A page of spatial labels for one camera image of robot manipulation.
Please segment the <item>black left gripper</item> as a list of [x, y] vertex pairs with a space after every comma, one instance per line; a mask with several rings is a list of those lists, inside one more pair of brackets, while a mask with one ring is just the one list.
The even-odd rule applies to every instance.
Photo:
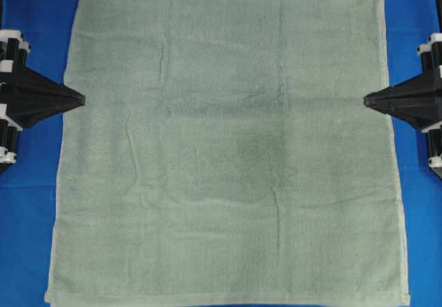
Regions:
[[[30, 45], [19, 30], [1, 29], [1, 164], [15, 164], [19, 134], [86, 103], [81, 93], [25, 66]], [[18, 90], [68, 98], [10, 98]]]

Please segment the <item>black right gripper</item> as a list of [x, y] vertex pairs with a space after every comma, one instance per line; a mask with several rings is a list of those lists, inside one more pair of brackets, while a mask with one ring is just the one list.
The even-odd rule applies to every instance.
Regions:
[[[378, 92], [369, 93], [364, 97], [365, 107], [391, 117], [395, 117], [411, 125], [415, 130], [427, 136], [428, 164], [431, 168], [441, 167], [441, 33], [433, 33], [428, 42], [421, 44], [417, 50], [421, 58], [423, 70], [431, 63], [431, 71], [405, 80], [395, 86], [386, 87]], [[417, 98], [430, 96], [435, 105], [432, 118], [424, 118], [416, 113], [403, 110], [384, 108], [376, 105], [382, 100]]]

